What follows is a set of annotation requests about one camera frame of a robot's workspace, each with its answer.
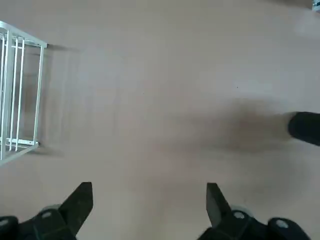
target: silver screw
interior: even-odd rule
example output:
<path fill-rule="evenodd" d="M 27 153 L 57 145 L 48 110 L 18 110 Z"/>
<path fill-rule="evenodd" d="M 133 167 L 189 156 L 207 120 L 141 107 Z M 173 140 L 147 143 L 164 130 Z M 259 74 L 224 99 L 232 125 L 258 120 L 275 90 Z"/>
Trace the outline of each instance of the silver screw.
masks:
<path fill-rule="evenodd" d="M 9 223 L 9 220 L 8 219 L 3 219 L 0 221 L 0 227 L 6 225 L 7 223 Z"/>
<path fill-rule="evenodd" d="M 244 219 L 244 218 L 245 218 L 245 215 L 244 215 L 242 212 L 239 212 L 239 211 L 236 211 L 233 215 L 234 215 L 237 219 Z"/>
<path fill-rule="evenodd" d="M 276 224 L 277 224 L 277 226 L 279 227 L 279 228 L 282 228 L 282 229 L 287 229 L 287 228 L 289 228 L 289 225 L 285 222 L 285 221 L 283 221 L 283 220 L 277 220 L 276 222 L 275 222 Z"/>

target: beige floor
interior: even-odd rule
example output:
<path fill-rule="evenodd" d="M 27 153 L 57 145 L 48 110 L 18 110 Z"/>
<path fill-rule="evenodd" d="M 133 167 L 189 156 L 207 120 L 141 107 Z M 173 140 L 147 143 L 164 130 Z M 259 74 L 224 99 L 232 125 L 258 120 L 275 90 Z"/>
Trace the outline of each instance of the beige floor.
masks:
<path fill-rule="evenodd" d="M 285 120 L 320 112 L 320 15 L 276 0 L 0 0 L 0 18 L 51 44 L 44 154 L 1 167 L 0 214 L 26 219 L 92 181 L 80 240 L 195 240 L 210 181 L 319 238 L 320 148 Z"/>

